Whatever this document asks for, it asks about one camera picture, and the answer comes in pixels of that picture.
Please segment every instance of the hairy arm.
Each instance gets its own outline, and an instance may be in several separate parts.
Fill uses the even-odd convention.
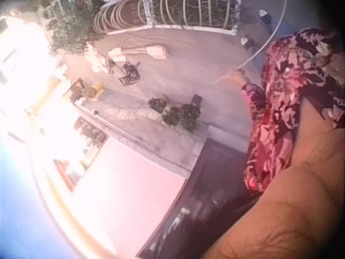
[[[322,131],[203,258],[310,258],[343,214],[344,131]]]

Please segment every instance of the white pipe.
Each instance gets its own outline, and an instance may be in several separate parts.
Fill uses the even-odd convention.
[[[284,18],[284,15],[285,15],[286,6],[287,6],[287,0],[285,0],[279,23],[278,23],[277,27],[275,28],[274,32],[272,33],[272,35],[270,36],[270,38],[268,38],[268,40],[265,42],[265,44],[250,59],[248,59],[246,62],[244,62],[243,64],[238,66],[236,68],[236,70],[240,70],[242,67],[244,67],[246,64],[248,64],[248,62],[252,61],[270,43],[270,41],[273,39],[273,37],[275,36],[275,34],[277,33],[277,31],[281,25],[281,22]]]

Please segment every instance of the white wall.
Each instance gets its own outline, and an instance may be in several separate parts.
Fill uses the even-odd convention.
[[[165,216],[184,179],[109,138],[73,192],[83,224],[133,257]]]

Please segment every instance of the white railing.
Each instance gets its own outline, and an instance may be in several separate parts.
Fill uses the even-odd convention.
[[[151,28],[236,35],[240,5],[241,0],[113,0],[101,7],[93,26],[108,35]]]

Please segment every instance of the floral dress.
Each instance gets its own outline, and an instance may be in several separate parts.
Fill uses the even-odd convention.
[[[330,128],[344,128],[343,78],[330,64],[331,38],[304,29],[270,44],[262,75],[263,89],[247,84],[253,131],[244,172],[253,192],[264,192],[289,166],[300,122],[301,97],[307,98]]]

